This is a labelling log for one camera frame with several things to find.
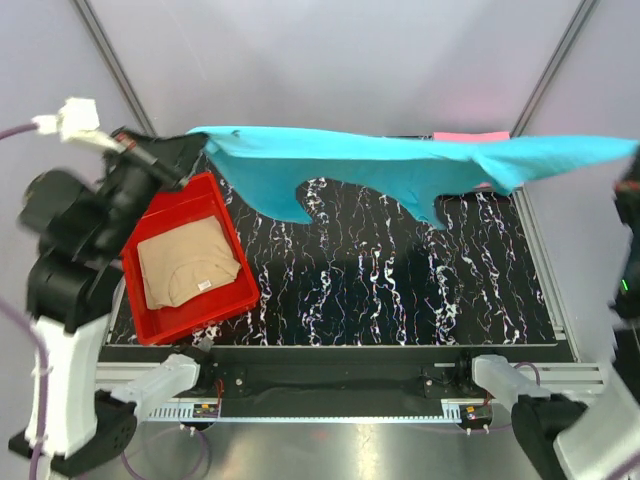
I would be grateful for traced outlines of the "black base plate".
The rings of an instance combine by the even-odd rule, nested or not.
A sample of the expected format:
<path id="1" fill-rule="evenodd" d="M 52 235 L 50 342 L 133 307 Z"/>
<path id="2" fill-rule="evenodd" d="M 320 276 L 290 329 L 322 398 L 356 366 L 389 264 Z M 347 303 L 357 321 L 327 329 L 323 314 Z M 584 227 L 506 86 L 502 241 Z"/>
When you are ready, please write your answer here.
<path id="1" fill-rule="evenodd" d="M 442 399 L 482 402 L 452 346 L 214 347 L 194 391 L 226 417 L 417 417 Z"/>

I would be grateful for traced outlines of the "aluminium rail frame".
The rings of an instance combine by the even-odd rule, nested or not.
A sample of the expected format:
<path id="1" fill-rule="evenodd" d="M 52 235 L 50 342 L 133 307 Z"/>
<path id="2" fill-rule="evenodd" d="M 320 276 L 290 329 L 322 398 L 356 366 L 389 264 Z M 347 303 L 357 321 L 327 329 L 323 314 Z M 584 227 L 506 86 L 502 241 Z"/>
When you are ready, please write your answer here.
<path id="1" fill-rule="evenodd" d="M 174 350 L 214 347 L 452 346 L 523 363 L 525 372 L 565 395 L 588 400 L 601 390 L 594 366 L 582 366 L 522 192 L 448 197 L 437 230 L 409 218 L 376 193 L 316 182 L 303 200 L 314 223 L 296 227 L 265 218 L 227 197 L 256 278 L 257 306 L 192 333 L 172 346 L 143 346 L 128 294 L 121 291 L 99 356 L 97 385 L 110 390 L 155 368 Z M 186 393 L 159 416 L 210 422 L 209 400 L 227 421 L 392 423 L 453 422 L 455 403 L 417 417 L 226 417 L 219 398 Z"/>

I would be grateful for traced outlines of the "red plastic bin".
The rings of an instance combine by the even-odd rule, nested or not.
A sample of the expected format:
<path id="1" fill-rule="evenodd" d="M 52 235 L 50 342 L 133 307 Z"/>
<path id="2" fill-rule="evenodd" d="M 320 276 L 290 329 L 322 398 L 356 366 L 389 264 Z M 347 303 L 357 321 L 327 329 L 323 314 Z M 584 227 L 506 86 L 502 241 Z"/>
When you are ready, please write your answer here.
<path id="1" fill-rule="evenodd" d="M 257 305 L 259 291 L 211 173 L 157 194 L 122 250 L 137 339 L 169 344 Z"/>

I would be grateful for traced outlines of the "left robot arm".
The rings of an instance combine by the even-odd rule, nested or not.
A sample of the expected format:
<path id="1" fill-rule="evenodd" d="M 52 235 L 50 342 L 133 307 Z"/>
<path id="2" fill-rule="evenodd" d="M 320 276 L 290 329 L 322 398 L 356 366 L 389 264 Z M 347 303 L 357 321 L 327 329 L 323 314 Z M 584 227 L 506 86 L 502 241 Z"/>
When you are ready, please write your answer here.
<path id="1" fill-rule="evenodd" d="M 31 463 L 46 458 L 53 478 L 72 479 L 120 456 L 156 408 L 215 386 L 205 354 L 181 347 L 126 385 L 96 388 L 123 276 L 116 261 L 154 196 L 186 186 L 206 141 L 202 133 L 97 132 L 90 143 L 105 164 L 98 187 L 53 169 L 25 191 L 19 222 L 38 236 L 39 256 L 28 275 L 25 312 L 8 305 L 1 310 L 34 341 L 34 397 L 28 426 L 8 447 Z"/>

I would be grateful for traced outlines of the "beige folded t shirt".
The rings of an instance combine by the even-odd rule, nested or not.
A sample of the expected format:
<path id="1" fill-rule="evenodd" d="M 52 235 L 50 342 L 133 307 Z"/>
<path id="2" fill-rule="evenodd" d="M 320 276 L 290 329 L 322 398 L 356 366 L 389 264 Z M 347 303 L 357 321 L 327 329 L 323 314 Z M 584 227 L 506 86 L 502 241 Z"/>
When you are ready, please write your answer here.
<path id="1" fill-rule="evenodd" d="M 166 231 L 137 245 L 146 306 L 177 308 L 233 283 L 241 269 L 214 216 Z"/>

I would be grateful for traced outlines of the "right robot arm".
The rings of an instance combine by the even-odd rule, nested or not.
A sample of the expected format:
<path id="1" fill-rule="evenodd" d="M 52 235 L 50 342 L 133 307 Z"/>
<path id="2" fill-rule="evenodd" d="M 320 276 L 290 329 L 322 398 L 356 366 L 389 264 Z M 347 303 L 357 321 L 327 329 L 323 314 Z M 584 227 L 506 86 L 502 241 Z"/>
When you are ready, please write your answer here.
<path id="1" fill-rule="evenodd" d="M 516 440 L 543 479 L 622 479 L 639 468 L 639 163 L 615 185 L 615 206 L 632 240 L 611 310 L 613 371 L 591 404 L 552 393 L 502 356 L 479 355 L 454 371 L 466 396 L 485 390 L 510 412 Z"/>

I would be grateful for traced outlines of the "turquoise t shirt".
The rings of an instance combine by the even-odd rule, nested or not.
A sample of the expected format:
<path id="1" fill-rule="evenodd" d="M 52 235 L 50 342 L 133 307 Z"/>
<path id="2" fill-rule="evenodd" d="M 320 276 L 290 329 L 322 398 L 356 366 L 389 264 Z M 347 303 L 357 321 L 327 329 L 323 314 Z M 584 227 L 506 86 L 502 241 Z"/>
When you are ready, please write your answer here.
<path id="1" fill-rule="evenodd" d="M 325 178 L 376 190 L 436 228 L 434 202 L 488 184 L 501 195 L 535 180 L 632 156 L 636 140 L 542 136 L 455 143 L 317 129 L 200 126 L 204 152 L 235 192 L 271 219 L 308 224 L 297 188 Z"/>

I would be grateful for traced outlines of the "pink folded t shirt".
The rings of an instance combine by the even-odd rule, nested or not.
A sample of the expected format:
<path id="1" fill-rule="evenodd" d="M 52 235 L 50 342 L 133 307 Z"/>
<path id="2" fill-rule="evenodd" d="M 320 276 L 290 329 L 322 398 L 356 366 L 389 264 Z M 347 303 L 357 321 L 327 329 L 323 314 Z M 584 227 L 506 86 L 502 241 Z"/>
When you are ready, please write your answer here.
<path id="1" fill-rule="evenodd" d="M 434 141 L 456 142 L 456 143 L 490 143 L 500 142 L 510 139 L 507 131 L 489 132 L 489 133 L 452 133 L 452 132 L 434 132 L 432 135 Z"/>

